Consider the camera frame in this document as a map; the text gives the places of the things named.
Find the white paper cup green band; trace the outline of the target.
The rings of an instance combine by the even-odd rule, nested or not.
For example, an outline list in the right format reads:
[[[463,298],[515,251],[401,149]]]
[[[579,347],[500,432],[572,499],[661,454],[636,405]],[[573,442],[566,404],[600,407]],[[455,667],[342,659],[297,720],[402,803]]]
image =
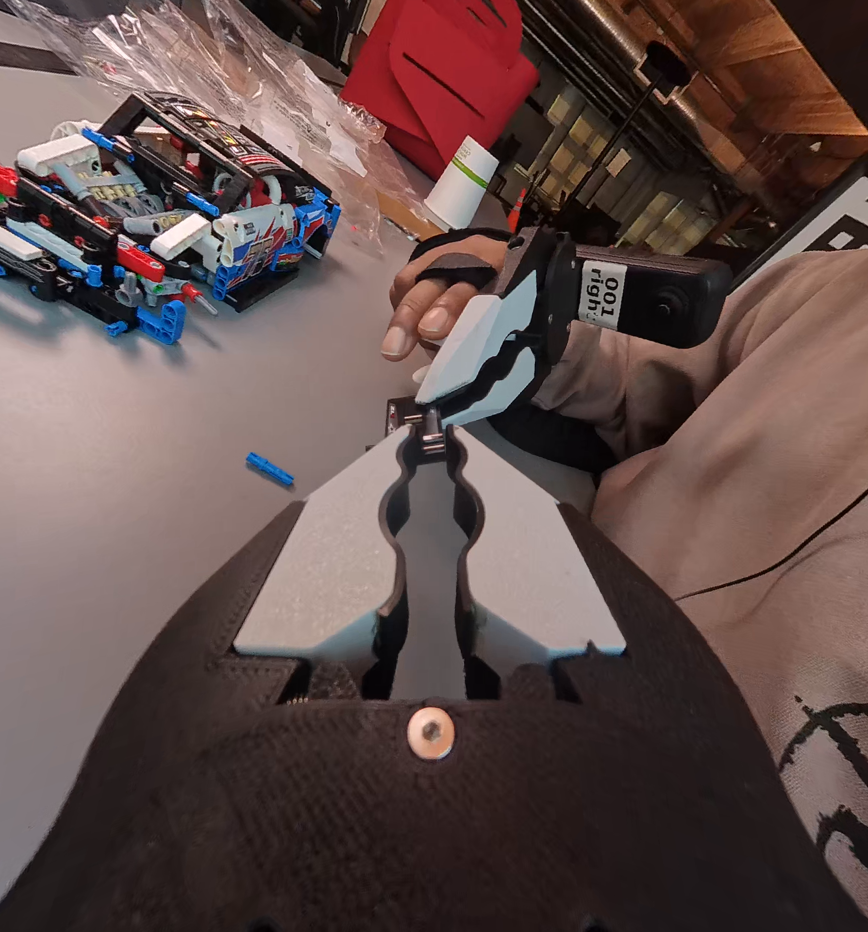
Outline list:
[[[424,200],[433,223],[445,231],[468,227],[499,160],[467,135]]]

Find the black sweatshirt drawstring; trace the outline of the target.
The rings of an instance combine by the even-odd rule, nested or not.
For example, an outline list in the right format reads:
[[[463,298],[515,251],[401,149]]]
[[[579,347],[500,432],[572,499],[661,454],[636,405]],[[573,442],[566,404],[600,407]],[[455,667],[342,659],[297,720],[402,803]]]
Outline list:
[[[777,571],[778,569],[780,569],[781,567],[785,566],[790,561],[792,561],[796,556],[801,554],[804,550],[806,550],[810,546],[810,544],[812,544],[817,539],[819,539],[826,531],[831,530],[834,527],[836,527],[836,525],[842,519],[846,518],[848,514],[850,514],[855,508],[861,505],[867,498],[868,498],[868,486],[855,499],[850,501],[845,507],[843,507],[838,513],[836,513],[835,516],[827,520],[823,525],[818,527],[816,530],[813,530],[813,532],[809,536],[807,536],[803,541],[801,541],[792,551],[785,554],[783,557],[781,557],[774,563],[770,564],[769,566],[759,571],[755,571],[753,573],[747,574],[745,576],[739,577],[734,580],[714,584],[714,585],[711,585],[711,586],[708,586],[702,589],[697,589],[697,590],[685,593],[682,596],[675,597],[674,601],[677,603],[680,603],[685,600],[696,599],[698,597],[707,596],[715,592],[720,592],[726,589],[734,588],[739,585],[751,583],[753,581],[761,579]]]

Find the black connector pin piece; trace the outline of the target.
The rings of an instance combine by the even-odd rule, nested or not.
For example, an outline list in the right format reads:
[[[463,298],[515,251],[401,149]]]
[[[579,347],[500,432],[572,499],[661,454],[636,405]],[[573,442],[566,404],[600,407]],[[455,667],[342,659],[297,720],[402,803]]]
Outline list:
[[[404,453],[408,465],[419,467],[447,460],[448,440],[442,426],[439,406],[423,405],[406,414],[404,422],[410,428],[410,437]]]

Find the red felt bag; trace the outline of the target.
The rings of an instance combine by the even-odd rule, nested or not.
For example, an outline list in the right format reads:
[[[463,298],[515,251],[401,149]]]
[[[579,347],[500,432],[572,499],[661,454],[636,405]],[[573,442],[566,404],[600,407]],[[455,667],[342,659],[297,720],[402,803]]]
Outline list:
[[[537,84],[515,1],[388,1],[341,98],[437,180],[467,136],[491,147]]]

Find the grey desk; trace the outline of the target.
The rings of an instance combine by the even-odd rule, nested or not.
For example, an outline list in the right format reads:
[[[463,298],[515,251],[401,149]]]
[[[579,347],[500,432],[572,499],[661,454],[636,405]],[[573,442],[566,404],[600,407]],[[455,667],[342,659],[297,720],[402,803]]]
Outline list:
[[[372,256],[336,233],[241,314],[191,309],[172,347],[0,279],[0,898],[168,619],[413,389],[424,354],[389,363],[380,344],[415,245],[380,235]]]

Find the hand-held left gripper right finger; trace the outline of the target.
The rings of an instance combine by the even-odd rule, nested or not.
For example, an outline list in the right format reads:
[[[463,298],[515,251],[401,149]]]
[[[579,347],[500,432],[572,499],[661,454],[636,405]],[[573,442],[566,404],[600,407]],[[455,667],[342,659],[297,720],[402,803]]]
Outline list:
[[[448,427],[453,518],[467,535],[455,631],[468,689],[499,689],[519,667],[545,671],[626,640],[561,502],[462,427]]]

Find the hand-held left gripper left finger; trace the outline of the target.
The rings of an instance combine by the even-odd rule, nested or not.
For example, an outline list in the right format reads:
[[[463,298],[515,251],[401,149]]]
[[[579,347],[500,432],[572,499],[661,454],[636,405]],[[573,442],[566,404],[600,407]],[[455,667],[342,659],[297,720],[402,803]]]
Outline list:
[[[411,426],[396,429],[307,497],[234,637],[237,654],[342,663],[355,678],[378,662],[404,584],[385,510],[412,438]]]

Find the person's right hand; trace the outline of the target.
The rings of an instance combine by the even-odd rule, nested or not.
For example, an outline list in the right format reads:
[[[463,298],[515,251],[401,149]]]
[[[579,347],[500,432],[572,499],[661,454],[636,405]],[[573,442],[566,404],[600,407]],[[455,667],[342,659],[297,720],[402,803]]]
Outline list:
[[[384,335],[381,354],[389,361],[405,359],[418,341],[436,341],[450,334],[477,289],[469,283],[450,284],[444,279],[419,280],[422,270],[438,257],[463,252],[487,262],[497,272],[504,264],[505,241],[473,236],[431,249],[408,262],[396,275],[389,292],[394,310]]]

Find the person's right forearm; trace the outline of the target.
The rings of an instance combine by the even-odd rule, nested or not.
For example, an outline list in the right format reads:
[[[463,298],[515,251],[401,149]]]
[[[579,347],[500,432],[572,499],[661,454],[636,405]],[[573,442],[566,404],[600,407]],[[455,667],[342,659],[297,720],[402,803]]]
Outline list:
[[[590,423],[622,460],[684,433],[706,463],[751,436],[825,467],[868,462],[868,248],[773,264],[691,350],[576,323],[534,402]]]

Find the partly built toy brick car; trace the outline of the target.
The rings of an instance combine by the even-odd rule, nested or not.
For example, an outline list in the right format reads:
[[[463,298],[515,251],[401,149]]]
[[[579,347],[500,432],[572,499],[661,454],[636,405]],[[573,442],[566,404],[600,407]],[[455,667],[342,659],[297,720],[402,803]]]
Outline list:
[[[241,312],[323,258],[332,190],[247,127],[176,94],[131,94],[0,163],[0,278],[112,337],[172,346],[187,305]]]

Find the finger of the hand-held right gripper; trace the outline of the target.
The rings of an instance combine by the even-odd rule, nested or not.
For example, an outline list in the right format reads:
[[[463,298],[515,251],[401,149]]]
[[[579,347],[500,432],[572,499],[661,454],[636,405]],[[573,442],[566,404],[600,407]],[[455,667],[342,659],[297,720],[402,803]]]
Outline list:
[[[431,405],[470,386],[512,333],[531,323],[537,275],[531,271],[505,297],[479,295],[469,300],[428,367],[416,402]]]
[[[441,406],[441,426],[465,426],[509,409],[534,380],[536,362],[533,350],[522,349],[507,375],[486,386],[486,369],[460,396]]]

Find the blue pin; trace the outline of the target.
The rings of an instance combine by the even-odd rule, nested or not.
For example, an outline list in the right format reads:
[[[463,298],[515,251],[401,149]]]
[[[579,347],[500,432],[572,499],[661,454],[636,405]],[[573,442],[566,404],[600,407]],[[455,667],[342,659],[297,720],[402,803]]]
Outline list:
[[[293,486],[295,483],[295,478],[290,473],[278,467],[277,464],[273,463],[271,460],[254,452],[250,452],[246,455],[245,462],[253,471],[283,486]]]

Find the black light stand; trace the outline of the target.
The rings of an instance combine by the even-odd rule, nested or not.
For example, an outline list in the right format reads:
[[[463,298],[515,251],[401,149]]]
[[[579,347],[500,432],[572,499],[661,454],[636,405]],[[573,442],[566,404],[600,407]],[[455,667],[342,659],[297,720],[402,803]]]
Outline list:
[[[632,125],[644,105],[657,94],[661,94],[666,100],[670,99],[674,91],[686,87],[692,79],[691,73],[678,55],[666,45],[657,41],[648,43],[645,56],[639,64],[639,71],[641,76],[648,80],[642,96],[614,131],[598,157],[594,159],[591,168],[573,188],[568,198],[568,204],[579,200],[582,191],[603,168],[620,137]]]

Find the clear plastic parts bag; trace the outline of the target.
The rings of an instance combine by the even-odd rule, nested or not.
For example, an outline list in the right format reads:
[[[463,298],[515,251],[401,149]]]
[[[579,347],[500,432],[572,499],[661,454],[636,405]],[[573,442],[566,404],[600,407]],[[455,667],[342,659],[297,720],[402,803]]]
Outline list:
[[[329,187],[337,233],[380,255],[381,212],[370,180],[372,139],[300,54],[270,37],[238,2],[125,2],[84,19],[46,2],[9,2],[75,73],[118,93],[159,91],[207,105],[245,126]]]

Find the black flat strip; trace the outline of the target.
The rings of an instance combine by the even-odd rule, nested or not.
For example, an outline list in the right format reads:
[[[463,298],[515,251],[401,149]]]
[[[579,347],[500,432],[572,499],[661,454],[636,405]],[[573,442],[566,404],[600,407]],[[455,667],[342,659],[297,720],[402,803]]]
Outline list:
[[[43,74],[74,76],[76,72],[55,52],[0,41],[0,67]]]

